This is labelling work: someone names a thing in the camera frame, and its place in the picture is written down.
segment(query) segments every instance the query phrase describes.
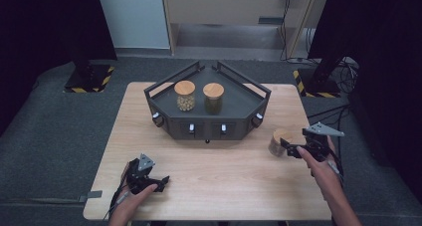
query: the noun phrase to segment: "yellow and black hazard tape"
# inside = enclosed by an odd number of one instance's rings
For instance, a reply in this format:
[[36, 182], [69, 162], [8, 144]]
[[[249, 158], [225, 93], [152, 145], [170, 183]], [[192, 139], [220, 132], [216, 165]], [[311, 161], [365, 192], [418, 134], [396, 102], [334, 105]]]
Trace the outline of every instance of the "yellow and black hazard tape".
[[108, 84], [109, 78], [111, 77], [112, 71], [114, 71], [114, 67], [110, 66], [108, 71], [103, 79], [103, 83], [101, 86], [97, 88], [65, 88], [65, 93], [100, 93], [106, 88], [106, 84]]
[[298, 85], [299, 94], [302, 97], [311, 97], [311, 98], [341, 98], [341, 95], [338, 93], [308, 93], [305, 89], [304, 83], [302, 82], [301, 76], [298, 71], [293, 71], [295, 76], [296, 84]]

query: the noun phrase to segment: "gray carpet floor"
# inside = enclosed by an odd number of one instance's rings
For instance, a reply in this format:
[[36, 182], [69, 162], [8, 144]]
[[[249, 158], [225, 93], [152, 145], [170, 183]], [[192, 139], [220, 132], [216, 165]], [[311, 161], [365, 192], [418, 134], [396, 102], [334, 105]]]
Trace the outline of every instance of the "gray carpet floor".
[[[0, 225], [106, 225], [84, 219], [83, 204], [29, 204], [6, 199], [60, 198], [76, 200], [91, 190], [126, 86], [154, 82], [195, 60], [119, 58], [102, 93], [69, 94], [63, 86], [74, 66], [66, 64], [41, 75], [8, 129], [0, 137]], [[262, 84], [296, 84], [293, 70], [311, 68], [285, 62], [224, 61]], [[213, 65], [216, 61], [200, 61]], [[341, 71], [333, 77], [340, 81]], [[307, 115], [343, 106], [336, 99], [302, 98]], [[336, 127], [338, 114], [310, 118]], [[352, 113], [346, 111], [340, 129], [344, 190], [364, 225], [422, 225], [422, 206], [397, 172], [379, 166]], [[171, 222], [187, 225], [183, 222]], [[189, 225], [206, 225], [190, 222]], [[274, 222], [243, 222], [274, 225]], [[329, 221], [290, 225], [331, 225]]]

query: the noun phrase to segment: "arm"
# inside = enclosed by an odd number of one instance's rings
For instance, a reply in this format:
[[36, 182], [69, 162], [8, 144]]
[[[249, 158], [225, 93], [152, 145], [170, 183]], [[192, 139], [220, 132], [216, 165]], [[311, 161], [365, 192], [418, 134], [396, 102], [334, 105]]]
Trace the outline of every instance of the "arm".
[[[127, 166], [124, 169], [123, 174], [121, 177], [125, 175], [127, 171]], [[132, 194], [127, 187], [125, 187], [117, 199], [120, 199], [123, 197], [123, 195], [127, 192], [127, 196], [124, 198], [124, 200], [118, 204], [115, 208], [115, 210], [112, 213], [111, 218], [108, 220], [109, 226], [123, 226], [126, 225], [128, 221], [133, 217], [134, 213], [136, 212], [137, 207], [156, 189], [158, 185], [151, 184], [148, 187], [146, 187], [144, 190], [139, 192], [138, 194]]]
[[[330, 138], [328, 138], [328, 143], [329, 146], [333, 148]], [[319, 186], [322, 196], [331, 210], [335, 223], [339, 226], [361, 225], [348, 203], [337, 175], [332, 171], [328, 163], [326, 161], [316, 161], [307, 150], [299, 146], [298, 152], [307, 162], [308, 168], [313, 172], [316, 184]]]

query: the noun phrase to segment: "stand base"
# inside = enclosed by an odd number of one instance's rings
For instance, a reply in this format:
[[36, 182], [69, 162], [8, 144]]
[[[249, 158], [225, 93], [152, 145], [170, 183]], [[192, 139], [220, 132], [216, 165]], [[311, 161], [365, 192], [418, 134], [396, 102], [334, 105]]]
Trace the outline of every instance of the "stand base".
[[311, 81], [314, 71], [312, 69], [298, 69], [293, 72], [296, 83], [298, 84], [299, 92], [302, 97], [313, 97], [313, 98], [340, 98], [340, 89], [337, 83], [333, 80], [328, 79], [325, 85], [315, 90], [312, 90], [309, 82]]
[[75, 69], [65, 84], [65, 93], [100, 93], [106, 88], [106, 84], [114, 70], [110, 65], [92, 65], [94, 69], [94, 81], [81, 78]]

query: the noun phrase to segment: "white wall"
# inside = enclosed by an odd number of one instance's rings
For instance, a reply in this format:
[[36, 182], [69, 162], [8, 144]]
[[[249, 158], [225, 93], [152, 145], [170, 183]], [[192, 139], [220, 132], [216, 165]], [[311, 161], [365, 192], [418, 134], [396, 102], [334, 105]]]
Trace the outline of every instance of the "white wall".
[[115, 48], [170, 49], [162, 0], [101, 0]]

